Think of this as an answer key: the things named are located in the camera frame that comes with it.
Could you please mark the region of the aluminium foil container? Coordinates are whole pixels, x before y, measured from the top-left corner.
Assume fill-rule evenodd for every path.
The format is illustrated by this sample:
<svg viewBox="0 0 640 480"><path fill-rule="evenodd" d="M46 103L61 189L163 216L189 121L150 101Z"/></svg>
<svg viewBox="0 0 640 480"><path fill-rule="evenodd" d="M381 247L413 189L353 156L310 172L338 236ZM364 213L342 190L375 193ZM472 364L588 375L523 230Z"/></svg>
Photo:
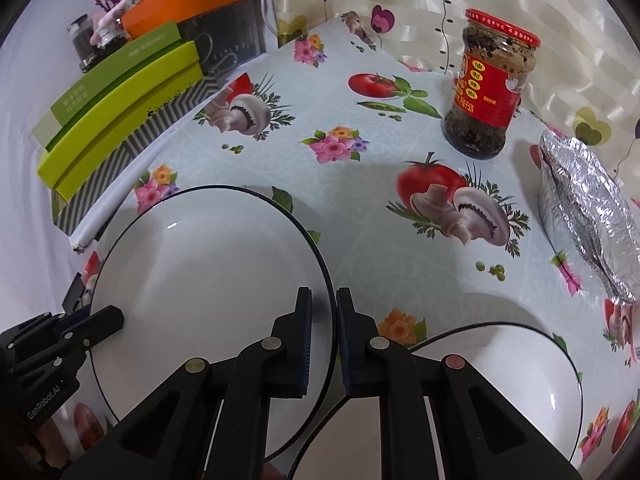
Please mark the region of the aluminium foil container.
<svg viewBox="0 0 640 480"><path fill-rule="evenodd" d="M639 228L586 144L545 131L538 142L540 220L560 266L586 295L639 300Z"/></svg>

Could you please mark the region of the green box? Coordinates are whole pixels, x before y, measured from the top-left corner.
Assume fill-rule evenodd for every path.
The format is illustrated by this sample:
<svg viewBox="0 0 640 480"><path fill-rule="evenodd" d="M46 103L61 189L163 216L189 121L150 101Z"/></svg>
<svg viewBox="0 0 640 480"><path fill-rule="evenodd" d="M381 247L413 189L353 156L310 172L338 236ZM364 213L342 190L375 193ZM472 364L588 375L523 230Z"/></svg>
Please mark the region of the green box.
<svg viewBox="0 0 640 480"><path fill-rule="evenodd" d="M173 22L130 41L82 76L32 129L37 174L70 200L150 115L203 79L192 41Z"/></svg>

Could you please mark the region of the red-lidded sauce jar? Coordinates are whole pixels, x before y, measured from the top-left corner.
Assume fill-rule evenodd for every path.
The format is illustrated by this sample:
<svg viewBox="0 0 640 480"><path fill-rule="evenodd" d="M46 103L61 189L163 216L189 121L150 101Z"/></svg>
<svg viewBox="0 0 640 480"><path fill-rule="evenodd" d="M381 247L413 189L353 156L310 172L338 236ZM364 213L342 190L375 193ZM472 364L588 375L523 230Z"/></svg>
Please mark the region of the red-lidded sauce jar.
<svg viewBox="0 0 640 480"><path fill-rule="evenodd" d="M444 136L460 153L491 159L506 145L506 130L536 66L540 38L487 12L465 11L464 52Z"/></svg>

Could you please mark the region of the white ribbed black-rimmed bowl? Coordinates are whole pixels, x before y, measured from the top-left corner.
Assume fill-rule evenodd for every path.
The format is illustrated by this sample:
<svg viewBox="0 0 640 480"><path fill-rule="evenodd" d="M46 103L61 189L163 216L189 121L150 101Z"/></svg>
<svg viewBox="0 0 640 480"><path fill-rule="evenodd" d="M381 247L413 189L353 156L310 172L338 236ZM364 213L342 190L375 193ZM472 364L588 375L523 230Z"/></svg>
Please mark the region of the white ribbed black-rimmed bowl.
<svg viewBox="0 0 640 480"><path fill-rule="evenodd" d="M414 352L428 362L465 359L424 396L434 445L411 451L423 479L577 479L572 465L582 388L560 346L538 330L489 323L438 336ZM299 452L295 479L378 479L378 399L341 400Z"/></svg>

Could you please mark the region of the floral vegetable tablecloth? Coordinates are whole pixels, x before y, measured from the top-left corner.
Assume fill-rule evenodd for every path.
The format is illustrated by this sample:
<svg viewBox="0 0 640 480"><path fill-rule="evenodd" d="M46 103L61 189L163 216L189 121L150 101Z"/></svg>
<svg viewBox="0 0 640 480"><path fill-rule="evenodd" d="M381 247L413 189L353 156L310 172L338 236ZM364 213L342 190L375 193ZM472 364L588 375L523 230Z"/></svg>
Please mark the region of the floral vegetable tablecloth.
<svg viewBox="0 0 640 480"><path fill-rule="evenodd" d="M288 211L316 243L333 290L347 287L381 333L416 350L478 324L538 330L570 359L582 422L570 460L601 479L636 432L639 311L581 292L540 220L538 142L550 130L519 110L494 158L442 134L454 84L414 74L320 26L328 59L290 44L221 90L143 151L89 211L112 216L92 258L134 219L200 186L234 186Z"/></svg>

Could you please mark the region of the black patterned box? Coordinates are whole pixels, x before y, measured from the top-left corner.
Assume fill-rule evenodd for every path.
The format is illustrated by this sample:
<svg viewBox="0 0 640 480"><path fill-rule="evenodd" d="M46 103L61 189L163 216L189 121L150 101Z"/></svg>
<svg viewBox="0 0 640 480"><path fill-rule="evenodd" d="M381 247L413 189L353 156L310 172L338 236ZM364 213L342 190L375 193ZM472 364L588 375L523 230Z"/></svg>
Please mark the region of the black patterned box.
<svg viewBox="0 0 640 480"><path fill-rule="evenodd" d="M183 70L129 107L99 136L97 148L73 166L52 193L53 223L72 234L100 196L119 175L159 136L198 104L219 90L217 77L257 58L264 42L258 30L257 4L245 0L200 18L191 18L179 29L195 41L204 76L186 82Z"/></svg>

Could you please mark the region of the white black-rimmed plate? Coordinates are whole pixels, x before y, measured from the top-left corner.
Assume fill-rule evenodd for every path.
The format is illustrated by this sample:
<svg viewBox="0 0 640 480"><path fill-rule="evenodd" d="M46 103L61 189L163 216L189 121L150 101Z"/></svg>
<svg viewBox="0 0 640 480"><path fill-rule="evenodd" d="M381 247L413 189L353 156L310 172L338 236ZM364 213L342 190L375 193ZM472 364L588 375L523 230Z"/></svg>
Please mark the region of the white black-rimmed plate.
<svg viewBox="0 0 640 480"><path fill-rule="evenodd" d="M93 310L115 306L125 318L91 352L112 414L123 419L187 360L229 359L268 336L301 288L312 295L308 391L272 402L268 457L305 431L329 387L336 343L326 263L292 214L246 188L200 186L152 206L119 235L93 291Z"/></svg>

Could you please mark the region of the dark spice jar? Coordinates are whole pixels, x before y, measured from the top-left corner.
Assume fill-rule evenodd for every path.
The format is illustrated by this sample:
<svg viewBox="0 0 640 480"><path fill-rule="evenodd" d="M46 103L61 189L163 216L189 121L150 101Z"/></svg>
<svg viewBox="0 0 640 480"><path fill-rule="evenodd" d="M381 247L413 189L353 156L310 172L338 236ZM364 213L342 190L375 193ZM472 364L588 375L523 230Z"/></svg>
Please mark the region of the dark spice jar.
<svg viewBox="0 0 640 480"><path fill-rule="evenodd" d="M86 74L107 57L106 51L91 43L92 21L82 14L67 26L68 36L79 58L79 68Z"/></svg>

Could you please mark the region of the heart patterned curtain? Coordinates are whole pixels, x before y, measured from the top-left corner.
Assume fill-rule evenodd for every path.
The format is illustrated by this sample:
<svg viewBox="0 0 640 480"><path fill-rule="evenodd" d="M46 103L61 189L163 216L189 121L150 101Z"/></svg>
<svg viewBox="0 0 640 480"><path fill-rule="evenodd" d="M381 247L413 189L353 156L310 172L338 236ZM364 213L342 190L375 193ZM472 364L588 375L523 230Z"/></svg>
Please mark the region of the heart patterned curtain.
<svg viewBox="0 0 640 480"><path fill-rule="evenodd" d="M329 18L393 18L382 46L419 70L452 73L469 8L540 38L523 103L550 128L590 144L628 192L639 189L639 49L608 0L267 0L281 38Z"/></svg>

